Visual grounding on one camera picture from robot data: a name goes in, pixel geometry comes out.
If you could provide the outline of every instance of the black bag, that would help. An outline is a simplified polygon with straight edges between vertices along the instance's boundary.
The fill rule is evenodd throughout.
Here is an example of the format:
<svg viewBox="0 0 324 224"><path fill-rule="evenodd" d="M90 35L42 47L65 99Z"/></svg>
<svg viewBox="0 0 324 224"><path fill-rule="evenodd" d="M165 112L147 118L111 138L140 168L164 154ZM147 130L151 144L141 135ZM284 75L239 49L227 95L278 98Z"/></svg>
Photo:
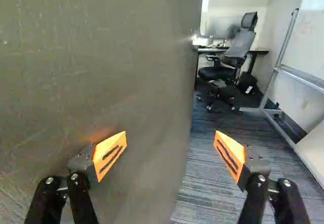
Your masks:
<svg viewBox="0 0 324 224"><path fill-rule="evenodd" d="M248 72L243 72L239 78L237 87L242 93L252 94L257 88L257 81L253 75Z"/></svg>

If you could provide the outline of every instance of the whiteboard tray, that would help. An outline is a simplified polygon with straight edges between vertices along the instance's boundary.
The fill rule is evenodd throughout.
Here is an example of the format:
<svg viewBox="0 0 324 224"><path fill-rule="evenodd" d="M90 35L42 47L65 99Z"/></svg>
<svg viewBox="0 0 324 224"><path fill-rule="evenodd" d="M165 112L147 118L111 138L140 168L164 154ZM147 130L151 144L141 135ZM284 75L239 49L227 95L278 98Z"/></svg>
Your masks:
<svg viewBox="0 0 324 224"><path fill-rule="evenodd" d="M280 74L284 74L296 81L301 82L304 85L307 85L321 93L324 93L324 81L316 76L312 76L308 73L302 72L298 69L286 65L274 67L273 69Z"/></svg>

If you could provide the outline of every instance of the chair armrest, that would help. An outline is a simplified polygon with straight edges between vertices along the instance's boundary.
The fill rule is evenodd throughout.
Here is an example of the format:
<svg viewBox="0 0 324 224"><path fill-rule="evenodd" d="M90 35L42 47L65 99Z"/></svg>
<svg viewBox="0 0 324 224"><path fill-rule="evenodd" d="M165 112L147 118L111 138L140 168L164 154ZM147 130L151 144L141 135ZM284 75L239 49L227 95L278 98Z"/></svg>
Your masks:
<svg viewBox="0 0 324 224"><path fill-rule="evenodd" d="M206 58L219 59L219 55L206 55Z"/></svg>

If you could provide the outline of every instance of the baseboard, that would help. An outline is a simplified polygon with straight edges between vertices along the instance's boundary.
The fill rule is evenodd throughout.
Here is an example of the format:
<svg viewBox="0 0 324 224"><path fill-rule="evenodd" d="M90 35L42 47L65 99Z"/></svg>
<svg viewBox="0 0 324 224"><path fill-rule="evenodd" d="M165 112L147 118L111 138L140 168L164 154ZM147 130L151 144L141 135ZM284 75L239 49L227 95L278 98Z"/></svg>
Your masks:
<svg viewBox="0 0 324 224"><path fill-rule="evenodd" d="M255 94L261 98L263 97L263 94L261 91L257 90ZM280 107L277 107L273 101L268 99L265 108L268 109L280 109ZM277 123L280 124L282 129L286 134L288 134L291 139L297 144L302 138L304 138L307 135L307 132L303 130L292 118L290 118L284 111L282 111L281 118L276 119Z"/></svg>

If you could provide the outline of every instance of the office chair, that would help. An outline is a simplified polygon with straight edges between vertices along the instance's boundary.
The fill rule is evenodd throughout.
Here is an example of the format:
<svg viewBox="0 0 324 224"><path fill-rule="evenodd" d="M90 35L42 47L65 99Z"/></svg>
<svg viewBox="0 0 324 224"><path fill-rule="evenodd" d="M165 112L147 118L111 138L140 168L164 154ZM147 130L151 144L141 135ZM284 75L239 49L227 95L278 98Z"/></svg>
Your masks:
<svg viewBox="0 0 324 224"><path fill-rule="evenodd" d="M198 71L199 77L207 82L212 90L209 92L209 98L212 99L207 105L207 110L212 110L216 98L221 99L235 110L233 104L234 92L229 85L235 87L239 72L244 64L247 53L250 50L256 33L254 28L258 21L258 12L244 14L241 21L241 28L236 34L231 47L221 56L206 55L208 61L213 61L211 67L204 67ZM225 85L220 86L216 81L223 80Z"/></svg>

